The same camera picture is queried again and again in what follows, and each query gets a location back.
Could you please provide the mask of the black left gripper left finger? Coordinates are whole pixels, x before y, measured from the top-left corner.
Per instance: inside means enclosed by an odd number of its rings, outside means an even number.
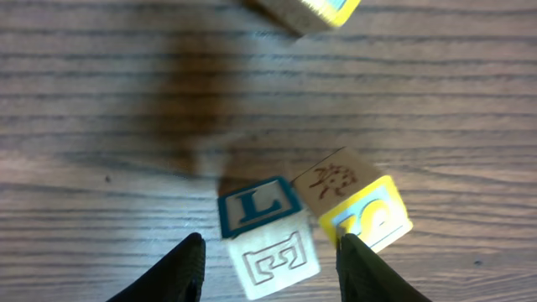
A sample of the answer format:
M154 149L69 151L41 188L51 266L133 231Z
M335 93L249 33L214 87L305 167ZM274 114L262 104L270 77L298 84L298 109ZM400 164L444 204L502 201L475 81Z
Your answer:
M193 232L107 302L199 302L205 264L206 242Z

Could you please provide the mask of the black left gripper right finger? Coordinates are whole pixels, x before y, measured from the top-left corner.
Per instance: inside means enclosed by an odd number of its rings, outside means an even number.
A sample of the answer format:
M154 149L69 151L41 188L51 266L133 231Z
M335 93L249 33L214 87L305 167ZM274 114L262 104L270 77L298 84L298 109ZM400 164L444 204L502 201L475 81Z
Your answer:
M336 271L342 302L431 302L355 234L338 239Z

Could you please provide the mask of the white red-sided block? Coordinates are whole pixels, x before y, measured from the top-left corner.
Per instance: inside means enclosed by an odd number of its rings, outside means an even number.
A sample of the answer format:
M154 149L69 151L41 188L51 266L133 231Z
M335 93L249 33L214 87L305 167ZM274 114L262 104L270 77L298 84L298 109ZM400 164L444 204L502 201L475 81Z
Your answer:
M308 212L274 176L217 200L222 240L245 295L263 298L321 271Z

